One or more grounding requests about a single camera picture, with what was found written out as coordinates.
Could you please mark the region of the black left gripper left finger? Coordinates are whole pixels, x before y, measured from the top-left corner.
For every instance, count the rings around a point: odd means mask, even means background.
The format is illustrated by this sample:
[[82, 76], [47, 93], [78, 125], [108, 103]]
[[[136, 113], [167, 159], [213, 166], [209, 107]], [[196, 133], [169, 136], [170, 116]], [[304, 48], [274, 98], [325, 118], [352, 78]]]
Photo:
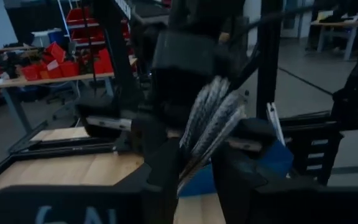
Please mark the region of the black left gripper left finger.
[[0, 223], [173, 223], [180, 148], [163, 143], [112, 186], [13, 185], [0, 190]]

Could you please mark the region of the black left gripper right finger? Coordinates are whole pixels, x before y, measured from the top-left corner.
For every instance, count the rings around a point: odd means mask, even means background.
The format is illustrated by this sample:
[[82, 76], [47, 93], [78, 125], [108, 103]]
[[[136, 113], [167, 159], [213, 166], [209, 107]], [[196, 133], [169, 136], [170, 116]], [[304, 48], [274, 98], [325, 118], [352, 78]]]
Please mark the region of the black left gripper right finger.
[[226, 223], [358, 224], [358, 187], [325, 187], [288, 179], [227, 146], [212, 158]]

